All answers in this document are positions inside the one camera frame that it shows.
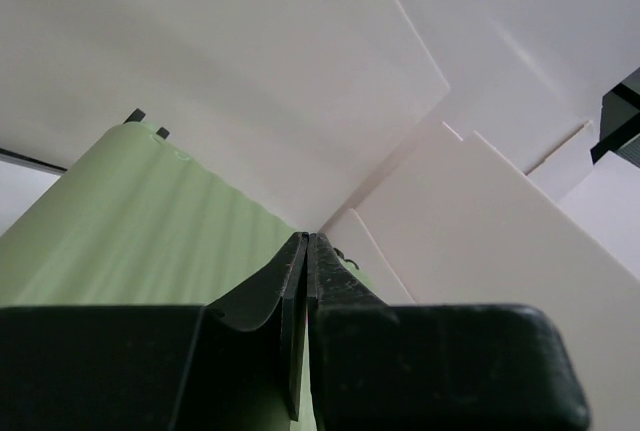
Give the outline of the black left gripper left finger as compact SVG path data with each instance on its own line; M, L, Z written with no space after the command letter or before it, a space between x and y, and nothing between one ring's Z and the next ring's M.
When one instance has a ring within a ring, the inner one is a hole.
M308 235L208 305L1 311L5 430L286 430L299 417Z

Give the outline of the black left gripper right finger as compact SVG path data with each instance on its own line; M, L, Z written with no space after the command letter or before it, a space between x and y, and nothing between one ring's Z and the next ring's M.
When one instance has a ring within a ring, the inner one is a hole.
M312 403L321 430L586 430L563 340L518 304L384 303L327 237L307 249Z

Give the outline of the green suitcase with blue lining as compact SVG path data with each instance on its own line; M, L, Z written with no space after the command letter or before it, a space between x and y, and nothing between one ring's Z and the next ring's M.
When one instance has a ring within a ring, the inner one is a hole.
M202 169L134 112L2 236L1 311L208 305L296 233ZM308 245L312 235L308 234ZM310 383L308 273L300 392Z

